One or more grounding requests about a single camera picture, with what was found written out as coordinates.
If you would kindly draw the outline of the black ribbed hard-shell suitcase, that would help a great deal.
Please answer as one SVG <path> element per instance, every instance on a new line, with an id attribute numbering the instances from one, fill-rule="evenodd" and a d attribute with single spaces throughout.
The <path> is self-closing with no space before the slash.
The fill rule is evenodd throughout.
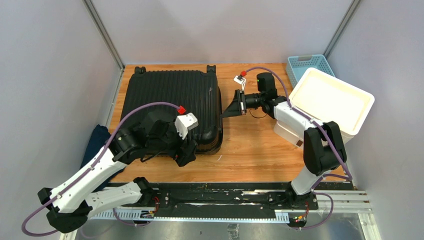
<path id="1" fill-rule="evenodd" d="M 198 126 L 189 132 L 197 142 L 197 154 L 213 155 L 223 142 L 221 91 L 215 65 L 200 70 L 148 71 L 144 66 L 134 69 L 125 94 L 121 118 L 142 105 L 168 102 L 183 106 L 198 119 Z"/>

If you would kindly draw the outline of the light blue plastic basket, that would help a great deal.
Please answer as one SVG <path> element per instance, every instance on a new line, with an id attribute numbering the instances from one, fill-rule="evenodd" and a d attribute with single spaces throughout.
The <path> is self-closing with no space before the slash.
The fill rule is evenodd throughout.
<path id="1" fill-rule="evenodd" d="M 322 54 L 289 56 L 287 58 L 286 73 L 293 88 L 309 68 L 315 68 L 328 75 L 335 76 L 326 57 Z"/>

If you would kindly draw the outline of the white three-drawer storage unit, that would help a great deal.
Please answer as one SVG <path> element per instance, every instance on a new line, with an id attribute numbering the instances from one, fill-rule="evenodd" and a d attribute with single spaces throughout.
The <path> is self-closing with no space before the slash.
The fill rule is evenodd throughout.
<path id="1" fill-rule="evenodd" d="M 336 122 L 347 143 L 358 134 L 375 102 L 371 93 L 313 67 L 305 71 L 288 98 L 274 107 L 273 131 L 298 148 L 303 147 L 304 130 L 315 125 L 294 109 L 319 124 Z"/>

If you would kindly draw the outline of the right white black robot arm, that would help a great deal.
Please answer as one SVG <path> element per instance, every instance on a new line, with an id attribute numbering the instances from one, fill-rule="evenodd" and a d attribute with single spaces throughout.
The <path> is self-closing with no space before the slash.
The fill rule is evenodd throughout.
<path id="1" fill-rule="evenodd" d="M 280 136 L 303 149 L 304 167 L 285 189 L 283 204 L 298 209 L 312 195 L 316 185 L 338 167 L 346 168 L 347 155 L 339 125 L 334 121 L 322 122 L 292 105 L 289 99 L 278 94 L 275 78 L 271 72 L 256 76 L 257 93 L 245 94 L 237 89 L 222 118 L 245 115 L 247 110 L 261 108 L 262 111 L 285 124 L 297 135 L 297 139 L 286 133 Z"/>

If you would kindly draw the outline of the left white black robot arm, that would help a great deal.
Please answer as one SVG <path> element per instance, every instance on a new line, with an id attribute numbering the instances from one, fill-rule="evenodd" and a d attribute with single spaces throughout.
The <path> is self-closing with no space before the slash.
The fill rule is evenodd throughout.
<path id="1" fill-rule="evenodd" d="M 40 202 L 48 209 L 49 224 L 61 233 L 70 233 L 106 210 L 127 204 L 146 207 L 157 203 L 158 198 L 144 177 L 109 190 L 99 191 L 98 187 L 136 159 L 164 153 L 179 167 L 194 161 L 197 143 L 188 134 L 198 124 L 193 113 L 172 116 L 155 110 L 141 122 L 119 129 L 70 179 L 38 192 Z"/>

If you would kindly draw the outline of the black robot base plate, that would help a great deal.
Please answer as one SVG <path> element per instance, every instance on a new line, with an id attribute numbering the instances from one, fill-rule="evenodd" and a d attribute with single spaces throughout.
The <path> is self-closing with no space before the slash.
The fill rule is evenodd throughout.
<path id="1" fill-rule="evenodd" d="M 287 182 L 153 183 L 159 198 L 157 217 L 199 219 L 272 219 L 276 210 L 317 210 L 307 201 L 291 206 L 285 194 Z"/>

